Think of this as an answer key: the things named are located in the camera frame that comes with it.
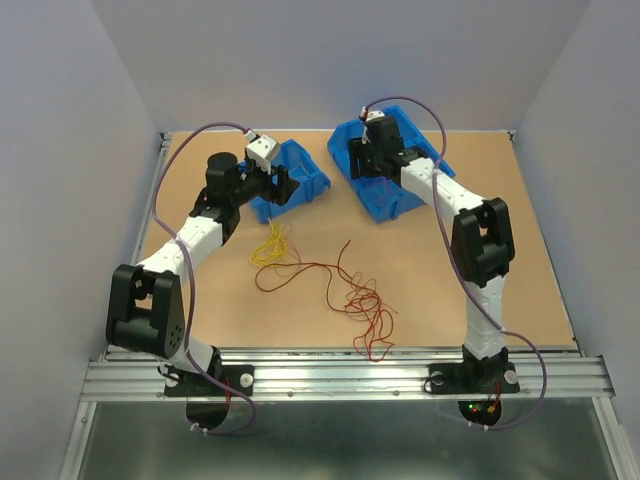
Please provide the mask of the small blue plastic bin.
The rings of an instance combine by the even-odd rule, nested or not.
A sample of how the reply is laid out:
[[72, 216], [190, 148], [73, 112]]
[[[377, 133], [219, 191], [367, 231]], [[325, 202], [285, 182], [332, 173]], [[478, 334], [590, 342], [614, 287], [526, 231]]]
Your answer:
[[260, 224], [267, 224], [285, 213], [307, 203], [312, 203], [331, 187], [328, 176], [316, 165], [307, 150], [295, 140], [281, 144], [281, 150], [274, 165], [282, 165], [289, 171], [290, 178], [299, 182], [298, 188], [288, 202], [279, 206], [256, 197], [249, 206]]

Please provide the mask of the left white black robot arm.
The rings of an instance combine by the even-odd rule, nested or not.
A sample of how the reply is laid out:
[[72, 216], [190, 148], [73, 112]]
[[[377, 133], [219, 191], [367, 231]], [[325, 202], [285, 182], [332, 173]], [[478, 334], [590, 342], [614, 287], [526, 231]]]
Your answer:
[[256, 197], [285, 205], [299, 188], [286, 167], [263, 169], [251, 158], [229, 152], [209, 157], [205, 185], [177, 232], [136, 265], [118, 266], [111, 280], [106, 319], [108, 344], [155, 356], [180, 373], [199, 393], [222, 384], [219, 350], [193, 338], [194, 308], [183, 303], [182, 287], [193, 286], [195, 269], [236, 230], [240, 208]]

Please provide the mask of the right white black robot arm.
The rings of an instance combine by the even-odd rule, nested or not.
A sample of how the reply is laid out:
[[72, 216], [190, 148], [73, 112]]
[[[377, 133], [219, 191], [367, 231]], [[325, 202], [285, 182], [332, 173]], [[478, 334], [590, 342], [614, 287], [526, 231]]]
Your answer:
[[454, 272], [466, 295], [460, 362], [431, 364], [425, 388], [435, 395], [487, 393], [510, 369], [502, 325], [502, 293], [514, 240], [506, 203], [475, 194], [418, 147], [408, 147], [394, 116], [362, 111], [364, 130], [348, 143], [352, 178], [384, 177], [436, 212]]

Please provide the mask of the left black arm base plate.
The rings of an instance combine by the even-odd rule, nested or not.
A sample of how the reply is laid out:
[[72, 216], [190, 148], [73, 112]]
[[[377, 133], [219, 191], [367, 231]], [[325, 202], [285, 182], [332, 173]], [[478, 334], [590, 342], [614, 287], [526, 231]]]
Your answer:
[[[182, 371], [168, 364], [161, 364], [157, 372], [164, 378], [164, 395], [169, 398], [231, 396], [227, 390], [214, 385], [199, 373]], [[254, 377], [253, 365], [223, 365], [219, 382], [251, 396]]]

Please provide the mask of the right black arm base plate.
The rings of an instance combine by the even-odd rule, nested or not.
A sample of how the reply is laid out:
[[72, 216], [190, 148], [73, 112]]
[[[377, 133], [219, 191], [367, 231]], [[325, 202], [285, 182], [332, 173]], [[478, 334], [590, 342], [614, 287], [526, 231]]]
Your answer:
[[489, 395], [516, 394], [521, 391], [518, 381], [509, 383], [505, 370], [490, 373], [474, 370], [463, 363], [432, 363], [427, 366], [423, 390], [432, 395]]

